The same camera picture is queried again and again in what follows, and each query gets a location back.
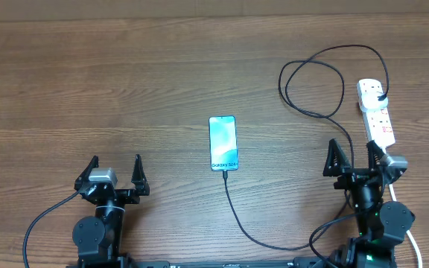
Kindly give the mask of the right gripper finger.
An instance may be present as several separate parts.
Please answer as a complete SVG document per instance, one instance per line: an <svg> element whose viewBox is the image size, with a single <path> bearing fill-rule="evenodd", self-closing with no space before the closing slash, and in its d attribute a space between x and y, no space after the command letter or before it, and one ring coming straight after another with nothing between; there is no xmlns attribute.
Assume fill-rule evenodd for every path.
<svg viewBox="0 0 429 268"><path fill-rule="evenodd" d="M371 171L382 166L382 159L385 156L385 152L380 148L375 141L369 141L366 144L368 151L368 164Z"/></svg>
<svg viewBox="0 0 429 268"><path fill-rule="evenodd" d="M343 152L342 147L335 138L328 144L328 154L323 169L323 176L341 176L352 167L351 163Z"/></svg>

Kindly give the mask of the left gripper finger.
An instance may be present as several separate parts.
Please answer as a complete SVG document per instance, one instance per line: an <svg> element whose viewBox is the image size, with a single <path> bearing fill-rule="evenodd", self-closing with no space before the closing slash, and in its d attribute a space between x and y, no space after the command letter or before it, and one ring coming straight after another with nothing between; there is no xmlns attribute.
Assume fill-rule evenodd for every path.
<svg viewBox="0 0 429 268"><path fill-rule="evenodd" d="M79 191L82 188L83 184L89 181L89 175L92 172L92 170L98 167L99 167L98 157L93 156L90 163L87 165L87 167L74 181L74 189L76 191Z"/></svg>
<svg viewBox="0 0 429 268"><path fill-rule="evenodd" d="M134 184L134 190L138 196L149 196L150 186L144 174L142 157L136 154L131 182Z"/></svg>

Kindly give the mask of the blue screen smartphone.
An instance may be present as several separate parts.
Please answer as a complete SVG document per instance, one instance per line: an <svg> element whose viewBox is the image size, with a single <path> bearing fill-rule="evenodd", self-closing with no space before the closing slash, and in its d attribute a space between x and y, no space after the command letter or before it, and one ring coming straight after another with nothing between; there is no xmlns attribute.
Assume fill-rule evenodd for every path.
<svg viewBox="0 0 429 268"><path fill-rule="evenodd" d="M209 145L213 171L238 169L236 120L233 115L209 118Z"/></svg>

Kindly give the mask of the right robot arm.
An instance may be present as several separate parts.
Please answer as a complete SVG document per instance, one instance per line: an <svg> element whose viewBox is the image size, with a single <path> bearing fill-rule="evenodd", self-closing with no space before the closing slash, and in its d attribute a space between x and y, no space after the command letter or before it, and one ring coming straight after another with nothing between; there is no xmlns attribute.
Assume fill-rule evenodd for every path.
<svg viewBox="0 0 429 268"><path fill-rule="evenodd" d="M394 249L415 220L403 203L383 201L387 186L407 170L407 160L385 153L374 141L366 147L369 166L354 168L339 143L329 142L323 175L336 177L334 188L351 194L359 237L334 250L327 267L395 267Z"/></svg>

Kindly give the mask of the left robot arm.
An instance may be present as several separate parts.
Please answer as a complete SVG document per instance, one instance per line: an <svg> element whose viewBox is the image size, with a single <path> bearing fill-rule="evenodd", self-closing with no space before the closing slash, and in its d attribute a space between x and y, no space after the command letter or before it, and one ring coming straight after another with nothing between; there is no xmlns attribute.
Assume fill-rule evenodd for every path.
<svg viewBox="0 0 429 268"><path fill-rule="evenodd" d="M135 156L131 177L133 187L117 189L117 181L115 171L100 167L98 157L93 156L74 182L76 192L95 205L95 214L82 218L73 228L78 267L136 266L135 261L128 254L122 254L120 249L125 206L138 204L141 196L150 194L139 154Z"/></svg>

